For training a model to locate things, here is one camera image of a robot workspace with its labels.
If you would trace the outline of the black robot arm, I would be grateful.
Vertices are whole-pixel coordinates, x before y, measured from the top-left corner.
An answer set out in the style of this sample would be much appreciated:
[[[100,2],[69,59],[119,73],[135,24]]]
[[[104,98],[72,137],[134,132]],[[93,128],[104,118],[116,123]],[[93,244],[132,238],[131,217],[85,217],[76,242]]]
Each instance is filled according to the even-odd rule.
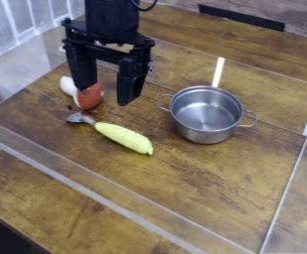
[[[76,90],[96,84],[96,61],[118,65],[116,103],[128,104],[139,95],[151,70],[152,39],[138,33],[139,0],[83,0],[84,20],[64,18],[63,49]]]

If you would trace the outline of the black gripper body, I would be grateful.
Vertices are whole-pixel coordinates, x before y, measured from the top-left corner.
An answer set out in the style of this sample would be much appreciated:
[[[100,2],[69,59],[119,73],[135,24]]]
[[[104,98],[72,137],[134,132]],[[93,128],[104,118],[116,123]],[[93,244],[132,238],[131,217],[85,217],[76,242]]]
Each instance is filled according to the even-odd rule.
[[[65,28],[63,49],[67,62],[72,67],[85,58],[93,58],[111,64],[118,64],[123,58],[136,61],[142,71],[152,70],[151,48],[152,39],[138,32],[120,32],[115,35],[96,35],[85,30],[85,21],[64,18],[61,25]]]

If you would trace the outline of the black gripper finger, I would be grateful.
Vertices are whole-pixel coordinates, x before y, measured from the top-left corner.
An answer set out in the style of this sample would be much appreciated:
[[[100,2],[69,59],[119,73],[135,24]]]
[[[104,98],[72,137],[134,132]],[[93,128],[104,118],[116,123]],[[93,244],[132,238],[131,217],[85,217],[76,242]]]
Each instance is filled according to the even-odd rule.
[[[143,63],[123,58],[118,64],[116,74],[116,103],[119,106],[128,104],[139,95],[146,77]]]
[[[64,45],[64,49],[75,87],[83,91],[96,83],[95,58],[72,45]]]

